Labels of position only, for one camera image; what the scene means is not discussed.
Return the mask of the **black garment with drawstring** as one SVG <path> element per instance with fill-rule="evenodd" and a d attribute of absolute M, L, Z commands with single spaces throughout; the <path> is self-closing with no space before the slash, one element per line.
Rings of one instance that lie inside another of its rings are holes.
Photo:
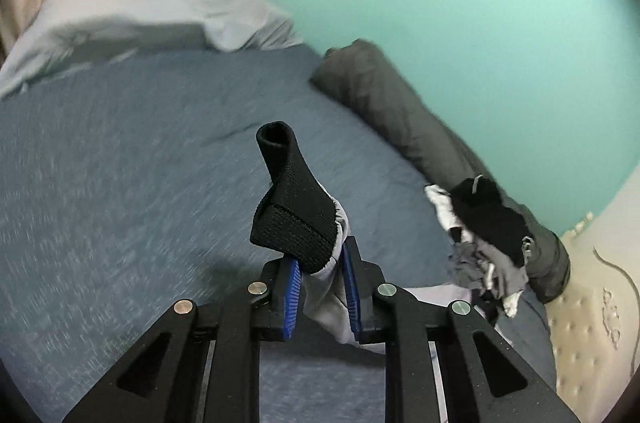
<path fill-rule="evenodd" d="M 509 256 L 515 267 L 525 266 L 525 247 L 533 235 L 524 217 L 503 204 L 495 181 L 482 175 L 468 178 L 449 194 L 454 213 L 466 229 Z"/>

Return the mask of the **white garment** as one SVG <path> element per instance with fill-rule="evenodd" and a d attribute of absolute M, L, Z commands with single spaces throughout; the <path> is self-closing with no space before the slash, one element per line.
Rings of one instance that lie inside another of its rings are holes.
<path fill-rule="evenodd" d="M 435 207 L 439 224 L 449 233 L 451 239 L 456 243 L 471 243 L 474 240 L 474 235 L 466 229 L 460 218 L 454 213 L 450 194 L 437 184 L 425 186 L 424 193 L 428 201 Z"/>

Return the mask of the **grey black zip jacket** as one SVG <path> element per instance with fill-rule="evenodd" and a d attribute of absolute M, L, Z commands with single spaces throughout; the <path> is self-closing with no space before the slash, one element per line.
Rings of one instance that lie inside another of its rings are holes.
<path fill-rule="evenodd" d="M 340 270 L 352 234 L 345 209 L 312 175 L 288 124 L 262 125 L 256 140 L 271 186 L 257 206 L 250 242 L 295 259 L 306 292 L 305 315 L 337 343 L 358 346 Z"/>

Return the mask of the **dark grey garment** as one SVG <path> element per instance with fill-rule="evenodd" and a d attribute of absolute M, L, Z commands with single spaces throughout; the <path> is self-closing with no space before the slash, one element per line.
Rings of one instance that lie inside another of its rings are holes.
<path fill-rule="evenodd" d="M 528 283 L 524 266 L 515 265 L 510 256 L 481 239 L 454 243 L 451 257 L 460 287 L 489 293 L 504 310 L 518 309 Z"/>

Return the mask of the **blue patterned bed sheet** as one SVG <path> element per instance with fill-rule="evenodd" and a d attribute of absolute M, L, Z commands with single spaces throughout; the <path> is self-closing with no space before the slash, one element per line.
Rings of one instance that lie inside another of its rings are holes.
<path fill-rule="evenodd" d="M 363 258 L 402 287 L 451 279 L 424 178 L 310 83 L 307 46 L 139 54 L 1 103 L 1 359 L 58 422 L 178 299 L 224 299 L 273 253 L 250 244 L 288 123 Z"/>

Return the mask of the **light grey blanket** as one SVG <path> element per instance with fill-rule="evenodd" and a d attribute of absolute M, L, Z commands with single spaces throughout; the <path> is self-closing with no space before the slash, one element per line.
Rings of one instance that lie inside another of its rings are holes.
<path fill-rule="evenodd" d="M 1 94 L 143 51 L 279 50 L 302 41 L 270 0 L 45 0 L 2 65 Z"/>

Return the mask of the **cream tufted headboard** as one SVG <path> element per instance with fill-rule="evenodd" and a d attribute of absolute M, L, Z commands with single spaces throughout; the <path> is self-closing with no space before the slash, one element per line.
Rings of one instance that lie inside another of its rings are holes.
<path fill-rule="evenodd" d="M 570 281 L 547 305 L 556 391 L 582 422 L 602 422 L 639 370 L 639 172 L 562 236 Z"/>

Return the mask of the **dark grey rolled duvet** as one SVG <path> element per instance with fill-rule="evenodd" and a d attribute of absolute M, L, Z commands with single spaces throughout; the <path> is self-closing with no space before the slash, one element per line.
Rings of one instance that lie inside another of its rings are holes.
<path fill-rule="evenodd" d="M 359 115 L 428 183 L 451 191 L 474 178 L 480 180 L 480 188 L 488 182 L 494 200 L 518 215 L 522 232 L 534 241 L 526 273 L 538 299 L 547 304 L 564 292 L 570 279 L 570 258 L 559 237 L 495 182 L 482 160 L 427 109 L 378 46 L 358 39 L 327 51 L 311 83 Z"/>

